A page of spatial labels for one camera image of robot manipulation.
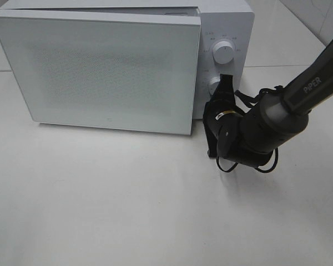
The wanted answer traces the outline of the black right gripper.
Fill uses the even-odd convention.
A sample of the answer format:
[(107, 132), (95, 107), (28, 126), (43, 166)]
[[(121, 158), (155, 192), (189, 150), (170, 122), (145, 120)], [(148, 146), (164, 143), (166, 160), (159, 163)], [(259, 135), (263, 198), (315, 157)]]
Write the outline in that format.
[(228, 120), (243, 116), (241, 108), (226, 100), (208, 101), (203, 112), (203, 125), (208, 144), (216, 144), (221, 128)]

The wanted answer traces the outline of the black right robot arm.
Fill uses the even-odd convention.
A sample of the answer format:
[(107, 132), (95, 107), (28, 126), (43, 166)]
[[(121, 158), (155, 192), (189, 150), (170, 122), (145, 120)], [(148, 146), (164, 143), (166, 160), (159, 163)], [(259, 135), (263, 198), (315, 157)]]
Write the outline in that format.
[(333, 95), (333, 40), (316, 60), (287, 86), (262, 88), (255, 97), (233, 89), (222, 74), (203, 113), (208, 156), (264, 172), (278, 164), (278, 148), (305, 130), (310, 111)]

